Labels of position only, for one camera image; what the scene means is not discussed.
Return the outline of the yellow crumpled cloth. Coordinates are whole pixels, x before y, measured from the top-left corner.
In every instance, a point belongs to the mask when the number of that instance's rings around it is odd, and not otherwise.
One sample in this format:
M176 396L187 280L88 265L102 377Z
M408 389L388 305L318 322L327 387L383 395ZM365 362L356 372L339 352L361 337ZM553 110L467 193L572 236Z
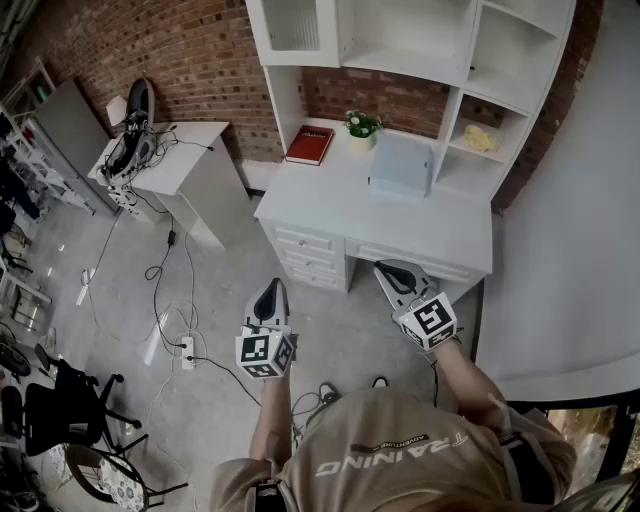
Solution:
M474 124L469 124L465 127L463 142L468 148L483 153L497 152L499 149L498 140Z

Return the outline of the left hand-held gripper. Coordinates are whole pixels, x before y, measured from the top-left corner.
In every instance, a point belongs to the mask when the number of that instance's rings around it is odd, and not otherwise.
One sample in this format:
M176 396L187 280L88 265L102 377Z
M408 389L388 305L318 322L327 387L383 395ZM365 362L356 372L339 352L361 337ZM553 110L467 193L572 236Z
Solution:
M280 278L273 278L248 301L235 349L236 364L251 379L284 377L296 360L297 335L288 324L289 316L287 290Z

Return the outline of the small potted flower plant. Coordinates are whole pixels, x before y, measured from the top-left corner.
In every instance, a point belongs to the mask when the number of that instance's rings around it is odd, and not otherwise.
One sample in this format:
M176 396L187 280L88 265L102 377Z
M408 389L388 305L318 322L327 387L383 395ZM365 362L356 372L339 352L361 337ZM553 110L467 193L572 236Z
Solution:
M378 117L369 116L363 111L346 112L345 126L348 131L348 145L353 153L366 153L376 144L376 135L382 129Z

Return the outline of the person's beige shirt torso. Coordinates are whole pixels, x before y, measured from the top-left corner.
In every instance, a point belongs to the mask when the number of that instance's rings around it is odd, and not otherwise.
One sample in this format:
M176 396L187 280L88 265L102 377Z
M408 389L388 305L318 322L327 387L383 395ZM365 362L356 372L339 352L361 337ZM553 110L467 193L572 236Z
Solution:
M253 512L259 484L298 512L374 512L443 497L512 500L499 432L393 388L353 392L310 421L283 466L236 459L214 472L211 512Z

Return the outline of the round patterned stool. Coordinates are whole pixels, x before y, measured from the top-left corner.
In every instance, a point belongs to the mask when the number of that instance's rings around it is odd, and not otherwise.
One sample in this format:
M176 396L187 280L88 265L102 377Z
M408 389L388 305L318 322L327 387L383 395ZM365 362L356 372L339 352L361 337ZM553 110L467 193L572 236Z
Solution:
M153 490L123 456L82 445L68 445L65 461L71 476L87 494L126 512L147 512L162 506L166 495L188 486L183 483Z

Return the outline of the white cabinet door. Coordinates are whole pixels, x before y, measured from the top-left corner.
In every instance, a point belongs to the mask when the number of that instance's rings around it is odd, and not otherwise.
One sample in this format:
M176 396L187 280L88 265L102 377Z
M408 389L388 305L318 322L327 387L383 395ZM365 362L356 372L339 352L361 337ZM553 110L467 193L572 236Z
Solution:
M245 0L263 66L337 67L336 0Z

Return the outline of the red hardcover book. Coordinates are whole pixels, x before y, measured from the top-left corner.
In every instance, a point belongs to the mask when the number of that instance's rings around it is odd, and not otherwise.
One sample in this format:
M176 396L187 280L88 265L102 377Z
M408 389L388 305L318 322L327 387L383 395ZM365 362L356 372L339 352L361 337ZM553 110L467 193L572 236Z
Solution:
M292 144L285 160L287 162L319 166L332 142L335 131L327 127L303 125Z

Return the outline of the white wide desk drawer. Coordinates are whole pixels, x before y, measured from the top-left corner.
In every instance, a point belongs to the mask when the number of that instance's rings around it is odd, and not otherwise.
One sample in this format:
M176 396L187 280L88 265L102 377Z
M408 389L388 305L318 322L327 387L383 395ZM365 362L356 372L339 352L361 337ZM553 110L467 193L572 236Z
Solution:
M368 261L399 260L420 266L430 276L453 281L456 283L470 283L472 280L484 277L483 273L462 267L457 264L439 261L437 259L383 247L380 245L357 241L347 238L345 251L349 256Z

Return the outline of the black framed glass window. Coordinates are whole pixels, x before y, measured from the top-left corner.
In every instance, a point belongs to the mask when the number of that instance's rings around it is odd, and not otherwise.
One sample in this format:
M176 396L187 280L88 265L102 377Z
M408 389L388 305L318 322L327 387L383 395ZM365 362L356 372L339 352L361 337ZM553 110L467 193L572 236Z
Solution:
M640 510L635 404L506 406L499 443L515 502L548 512Z

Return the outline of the light grey laptop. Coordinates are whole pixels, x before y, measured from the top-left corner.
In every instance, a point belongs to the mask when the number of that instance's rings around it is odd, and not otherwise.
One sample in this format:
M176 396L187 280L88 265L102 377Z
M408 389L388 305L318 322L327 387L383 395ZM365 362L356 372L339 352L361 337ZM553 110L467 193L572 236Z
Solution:
M424 198L430 192L433 167L430 144L383 134L376 144L368 185L377 193Z

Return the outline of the person's left forearm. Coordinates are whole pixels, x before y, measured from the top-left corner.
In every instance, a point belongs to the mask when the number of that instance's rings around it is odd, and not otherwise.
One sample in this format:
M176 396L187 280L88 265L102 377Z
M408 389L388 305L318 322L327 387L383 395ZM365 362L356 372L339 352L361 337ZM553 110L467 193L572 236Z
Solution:
M287 371L283 377L264 380L249 457L283 466L292 455L292 422L290 372Z

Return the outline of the person's right forearm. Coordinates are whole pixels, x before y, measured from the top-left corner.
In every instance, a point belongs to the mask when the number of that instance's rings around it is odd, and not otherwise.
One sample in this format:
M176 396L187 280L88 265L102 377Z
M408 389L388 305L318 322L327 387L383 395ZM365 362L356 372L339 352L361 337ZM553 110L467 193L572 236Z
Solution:
M454 340L439 344L433 353L460 414L476 425L499 432L504 424L506 400L494 382Z

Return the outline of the white small desk drawer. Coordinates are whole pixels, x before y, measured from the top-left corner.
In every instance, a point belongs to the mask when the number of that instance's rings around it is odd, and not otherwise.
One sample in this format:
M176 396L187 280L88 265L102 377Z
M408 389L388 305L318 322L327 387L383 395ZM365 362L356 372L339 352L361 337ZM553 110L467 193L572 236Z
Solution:
M284 260L290 265L304 267L317 272L338 273L335 263L331 259L289 250L283 250L282 254Z
M308 284L310 286L344 292L345 280L342 277L332 274L323 274L308 269L286 265L287 275L296 281Z
M282 226L272 228L275 239L280 244L289 244L313 251L333 253L333 241L330 238L313 233L300 232Z

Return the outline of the white desk with hutch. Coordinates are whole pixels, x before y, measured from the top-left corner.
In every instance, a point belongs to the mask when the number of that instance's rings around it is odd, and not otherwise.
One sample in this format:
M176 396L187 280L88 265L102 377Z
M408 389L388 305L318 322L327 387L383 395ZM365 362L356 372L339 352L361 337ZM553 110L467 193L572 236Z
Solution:
M368 185L376 144L394 134L431 145L433 152L449 89L426 79L305 66L298 91L308 122L331 128L332 142L319 166L284 160L257 209L284 269L282 251L331 259L347 291L358 261L345 251L347 238L423 255L489 275L493 267L491 200L436 187L424 198L372 191ZM382 129L375 146L353 153L348 145L346 112L378 117ZM333 241L333 253L280 244L272 228L282 226ZM452 299L461 297L481 279L456 283L438 279Z

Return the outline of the black office chair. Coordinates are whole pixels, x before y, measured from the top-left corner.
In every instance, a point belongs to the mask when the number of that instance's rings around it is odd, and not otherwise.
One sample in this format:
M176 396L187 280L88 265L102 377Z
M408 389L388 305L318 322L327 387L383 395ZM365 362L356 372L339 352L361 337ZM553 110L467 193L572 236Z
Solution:
M24 440L28 456L42 454L60 444L91 447L104 439L120 454L125 448L114 443L107 420L116 419L135 429L139 420L126 418L107 407L113 385L123 383L120 374L111 375L98 392L95 377L71 367L63 360L51 363L57 368L54 386L31 383L25 392L15 386L0 390L0 420L11 437Z

